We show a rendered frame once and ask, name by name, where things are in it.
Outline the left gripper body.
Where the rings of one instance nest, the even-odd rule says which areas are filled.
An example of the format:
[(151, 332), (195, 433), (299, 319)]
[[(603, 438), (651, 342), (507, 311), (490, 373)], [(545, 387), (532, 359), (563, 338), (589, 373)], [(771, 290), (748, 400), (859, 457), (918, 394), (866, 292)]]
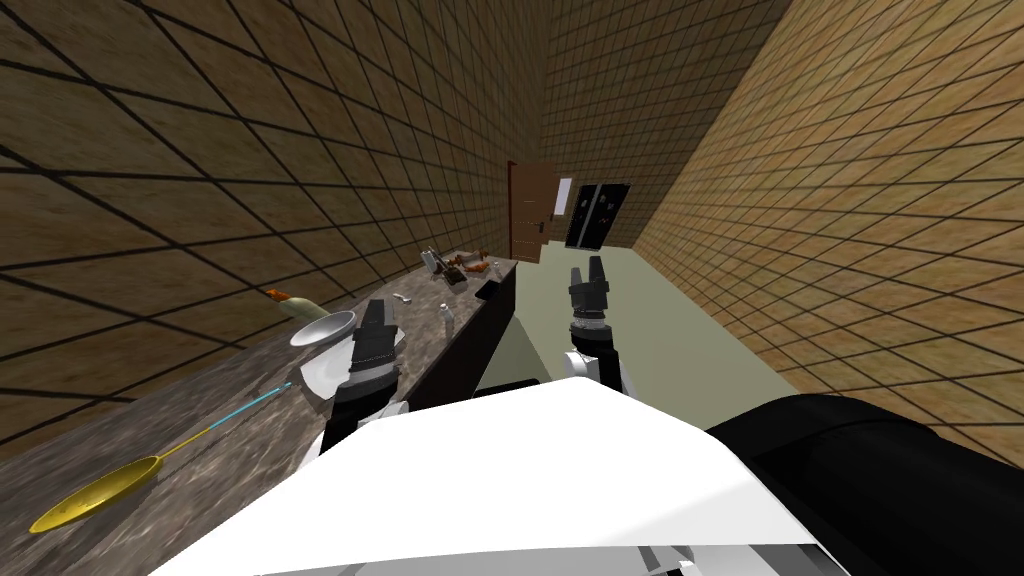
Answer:
[(395, 352), (397, 333), (397, 325), (365, 322), (353, 335), (349, 374), (368, 375), (371, 370), (392, 365), (397, 358)]

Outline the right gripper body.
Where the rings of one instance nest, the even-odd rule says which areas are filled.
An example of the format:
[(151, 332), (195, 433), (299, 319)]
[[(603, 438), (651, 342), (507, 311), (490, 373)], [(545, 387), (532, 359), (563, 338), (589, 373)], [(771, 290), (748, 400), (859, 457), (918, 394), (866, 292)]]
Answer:
[(607, 281), (590, 281), (573, 284), (568, 288), (573, 308), (573, 321), (604, 321), (608, 308)]

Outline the white bowl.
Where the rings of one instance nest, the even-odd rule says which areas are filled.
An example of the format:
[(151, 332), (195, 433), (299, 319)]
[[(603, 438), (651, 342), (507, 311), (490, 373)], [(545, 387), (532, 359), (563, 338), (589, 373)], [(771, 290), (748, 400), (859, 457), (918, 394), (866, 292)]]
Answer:
[(351, 311), (340, 311), (313, 321), (290, 339), (294, 347), (305, 347), (349, 336), (356, 327), (357, 316)]

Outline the black refrigerator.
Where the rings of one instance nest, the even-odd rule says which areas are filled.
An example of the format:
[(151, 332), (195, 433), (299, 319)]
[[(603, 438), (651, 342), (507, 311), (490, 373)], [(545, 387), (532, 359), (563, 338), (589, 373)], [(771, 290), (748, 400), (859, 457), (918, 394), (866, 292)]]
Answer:
[(630, 188), (630, 183), (582, 186), (569, 220), (565, 246), (600, 250)]

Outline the white plate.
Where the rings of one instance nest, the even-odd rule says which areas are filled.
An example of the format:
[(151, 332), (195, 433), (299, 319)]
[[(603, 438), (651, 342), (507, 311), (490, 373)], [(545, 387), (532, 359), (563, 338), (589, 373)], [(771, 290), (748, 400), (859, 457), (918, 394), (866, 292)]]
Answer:
[(323, 400), (333, 398), (350, 378), (353, 337), (349, 336), (301, 366), (306, 387)]

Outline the pale green bottle orange cap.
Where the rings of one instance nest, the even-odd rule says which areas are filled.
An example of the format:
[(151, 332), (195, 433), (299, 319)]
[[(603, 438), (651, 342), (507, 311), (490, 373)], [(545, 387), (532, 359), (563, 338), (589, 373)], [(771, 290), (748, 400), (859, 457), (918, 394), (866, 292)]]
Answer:
[(330, 316), (330, 313), (325, 308), (305, 298), (294, 297), (275, 289), (267, 290), (266, 295), (275, 301), (286, 314), (306, 323)]

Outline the brown wooden door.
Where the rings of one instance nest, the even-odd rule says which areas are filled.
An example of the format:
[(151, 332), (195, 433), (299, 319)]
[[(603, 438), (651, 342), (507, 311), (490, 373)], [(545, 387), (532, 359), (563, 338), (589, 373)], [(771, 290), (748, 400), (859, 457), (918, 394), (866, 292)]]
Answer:
[(559, 178), (553, 162), (509, 167), (510, 257), (539, 263), (550, 239)]

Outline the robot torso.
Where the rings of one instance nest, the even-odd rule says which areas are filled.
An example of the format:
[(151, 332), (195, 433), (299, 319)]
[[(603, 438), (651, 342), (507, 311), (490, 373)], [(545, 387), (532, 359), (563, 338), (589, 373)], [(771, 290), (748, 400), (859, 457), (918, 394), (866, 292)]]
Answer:
[(365, 424), (151, 576), (849, 576), (721, 441), (573, 377)]

